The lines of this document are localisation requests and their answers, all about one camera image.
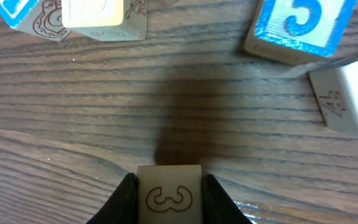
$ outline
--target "blue number 5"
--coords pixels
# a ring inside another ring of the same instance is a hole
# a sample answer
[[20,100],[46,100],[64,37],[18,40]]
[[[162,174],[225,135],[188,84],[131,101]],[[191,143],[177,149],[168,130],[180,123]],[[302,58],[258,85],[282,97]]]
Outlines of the blue number 5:
[[318,0],[295,0],[293,3],[294,8],[307,7],[310,10],[310,17],[305,24],[299,24],[296,21],[296,16],[288,17],[285,25],[287,31],[295,36],[305,35],[310,33],[321,20],[323,9]]

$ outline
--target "wooden block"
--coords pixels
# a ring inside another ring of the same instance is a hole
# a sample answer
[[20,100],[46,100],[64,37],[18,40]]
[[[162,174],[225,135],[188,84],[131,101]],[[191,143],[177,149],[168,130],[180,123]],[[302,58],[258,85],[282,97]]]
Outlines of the wooden block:
[[62,0],[63,24],[100,41],[144,40],[146,0]]
[[358,61],[336,65],[310,72],[310,79],[327,125],[358,138]]
[[12,29],[49,40],[70,33],[62,24],[61,0],[0,0],[0,15]]
[[201,166],[143,166],[139,224],[202,224]]
[[333,55],[357,0],[260,0],[245,50],[300,65]]

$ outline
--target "number block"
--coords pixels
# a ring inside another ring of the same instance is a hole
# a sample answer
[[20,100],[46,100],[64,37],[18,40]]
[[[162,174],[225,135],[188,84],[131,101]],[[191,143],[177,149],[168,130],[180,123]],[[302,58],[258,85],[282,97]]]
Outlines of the number block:
[[139,224],[202,224],[201,166],[142,166]]
[[100,41],[144,40],[146,0],[62,0],[63,24]]
[[358,61],[336,65],[310,72],[310,79],[327,125],[358,138]]
[[62,41],[70,31],[62,24],[61,0],[0,0],[0,15],[9,27]]
[[357,0],[261,0],[245,50],[300,65],[335,53]]

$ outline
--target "wood grain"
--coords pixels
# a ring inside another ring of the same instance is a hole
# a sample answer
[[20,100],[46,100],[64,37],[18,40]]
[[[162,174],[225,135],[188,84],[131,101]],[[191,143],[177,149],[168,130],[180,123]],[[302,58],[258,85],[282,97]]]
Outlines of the wood grain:
[[[201,164],[258,224],[358,223],[358,140],[325,127],[315,64],[242,51],[256,3],[180,0],[142,42],[0,18],[0,223],[85,223],[151,164]],[[357,53],[358,4],[331,60]]]

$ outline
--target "wooden surface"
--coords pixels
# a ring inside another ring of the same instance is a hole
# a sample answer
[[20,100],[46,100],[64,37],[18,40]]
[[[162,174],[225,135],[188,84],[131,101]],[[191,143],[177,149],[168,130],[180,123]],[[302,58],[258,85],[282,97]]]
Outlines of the wooden surface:
[[[142,42],[0,18],[0,223],[85,223],[128,172],[201,164],[255,223],[358,223],[358,140],[307,76],[242,45],[256,0],[180,0]],[[334,59],[358,53],[358,5]]]

